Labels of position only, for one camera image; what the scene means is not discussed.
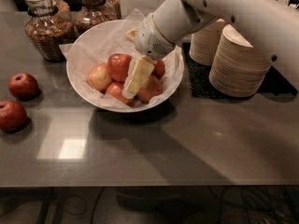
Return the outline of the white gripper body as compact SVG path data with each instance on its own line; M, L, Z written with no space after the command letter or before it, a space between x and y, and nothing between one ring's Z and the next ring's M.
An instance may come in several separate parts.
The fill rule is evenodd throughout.
M152 60L161 60L175 48L158 28L152 13L126 35L135 43L135 49L139 53L151 57Z

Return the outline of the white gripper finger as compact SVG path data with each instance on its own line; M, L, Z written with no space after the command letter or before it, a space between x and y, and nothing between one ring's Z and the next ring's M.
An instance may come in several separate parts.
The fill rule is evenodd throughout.
M132 99L137 94L138 83L133 78L135 69L135 59L132 59L129 64L128 77L125 79L122 95L127 99Z

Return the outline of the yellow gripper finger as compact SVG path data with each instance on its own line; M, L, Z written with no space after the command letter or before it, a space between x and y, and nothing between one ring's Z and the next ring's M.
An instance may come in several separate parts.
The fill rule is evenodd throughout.
M137 92L149 79L154 69L154 61L147 55L141 55L135 59L133 78L138 83Z

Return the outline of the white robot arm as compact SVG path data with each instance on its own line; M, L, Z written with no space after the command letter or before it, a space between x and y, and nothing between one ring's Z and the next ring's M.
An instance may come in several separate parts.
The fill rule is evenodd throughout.
M299 15L276 0L164 0L138 25L135 49L162 59L183 37L217 18L232 25L272 65L263 91L298 93Z

